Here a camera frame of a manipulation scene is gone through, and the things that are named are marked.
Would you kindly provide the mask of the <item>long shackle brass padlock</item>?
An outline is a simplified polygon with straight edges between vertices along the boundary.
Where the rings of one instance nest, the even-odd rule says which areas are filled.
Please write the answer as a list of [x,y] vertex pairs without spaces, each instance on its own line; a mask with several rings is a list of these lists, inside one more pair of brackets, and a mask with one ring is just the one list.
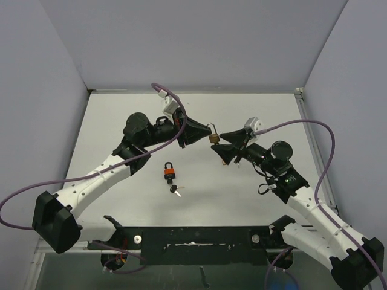
[[220,136],[217,133],[217,129],[213,123],[208,123],[207,127],[211,130],[211,134],[209,135],[209,141],[211,144],[219,144]]

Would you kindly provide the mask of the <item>orange black padlock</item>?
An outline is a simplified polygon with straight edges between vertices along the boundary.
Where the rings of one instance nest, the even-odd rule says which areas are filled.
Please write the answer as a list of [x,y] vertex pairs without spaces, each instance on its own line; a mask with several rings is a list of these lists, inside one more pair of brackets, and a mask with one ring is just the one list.
[[175,175],[175,169],[174,169],[174,166],[171,162],[166,162],[164,164],[164,179],[165,180],[173,180],[176,178],[176,175]]

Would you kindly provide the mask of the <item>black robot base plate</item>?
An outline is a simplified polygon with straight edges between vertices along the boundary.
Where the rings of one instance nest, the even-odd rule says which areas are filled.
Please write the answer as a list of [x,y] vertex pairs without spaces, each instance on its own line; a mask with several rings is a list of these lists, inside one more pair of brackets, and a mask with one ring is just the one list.
[[139,251],[148,266],[266,265],[267,254],[286,248],[266,225],[121,227],[106,245]]

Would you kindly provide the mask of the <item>black headed key bunch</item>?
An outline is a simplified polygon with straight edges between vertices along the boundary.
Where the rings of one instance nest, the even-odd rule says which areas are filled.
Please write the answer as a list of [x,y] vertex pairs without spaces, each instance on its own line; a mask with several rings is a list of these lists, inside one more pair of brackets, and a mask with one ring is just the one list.
[[181,194],[180,194],[179,190],[184,189],[184,186],[179,186],[179,185],[174,184],[172,179],[168,179],[167,184],[169,185],[169,191],[172,194],[175,194],[180,198]]

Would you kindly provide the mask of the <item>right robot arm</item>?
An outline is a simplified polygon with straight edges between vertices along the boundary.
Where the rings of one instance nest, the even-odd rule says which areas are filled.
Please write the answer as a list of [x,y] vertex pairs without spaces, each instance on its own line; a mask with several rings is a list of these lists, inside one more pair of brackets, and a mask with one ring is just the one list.
[[244,128],[221,134],[225,144],[212,150],[224,164],[245,159],[261,169],[268,190],[298,212],[316,230],[311,233],[285,215],[270,224],[269,239],[276,247],[293,246],[325,266],[341,289],[363,289],[383,271],[384,246],[369,239],[342,220],[290,162],[292,147],[276,141],[265,149],[256,144],[253,132]]

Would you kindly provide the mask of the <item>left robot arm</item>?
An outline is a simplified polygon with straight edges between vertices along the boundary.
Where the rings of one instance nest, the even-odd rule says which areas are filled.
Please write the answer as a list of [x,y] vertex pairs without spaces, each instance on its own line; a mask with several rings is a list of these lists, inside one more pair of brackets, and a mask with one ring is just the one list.
[[80,215],[104,192],[133,176],[150,159],[146,148],[167,143],[176,137],[180,147],[193,144],[211,134],[209,127],[184,117],[178,109],[172,119],[159,117],[152,124],[148,117],[131,114],[123,129],[123,139],[90,177],[77,181],[68,189],[54,194],[45,191],[36,200],[32,227],[56,253],[64,253],[80,241],[100,240],[109,248],[117,248],[123,233],[112,222],[81,221]]

